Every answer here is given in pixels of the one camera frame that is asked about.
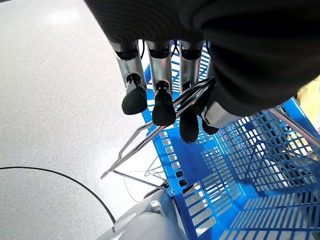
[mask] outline speckled floor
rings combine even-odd
[[[6,1],[0,3],[0,34],[0,167],[70,175],[118,218],[135,204],[132,197],[140,201],[153,188],[100,175],[143,119],[122,113],[117,61],[87,6],[82,0]],[[149,143],[119,171],[161,184],[140,172],[156,156]],[[0,171],[2,240],[93,240],[111,225],[99,202],[70,180]]]

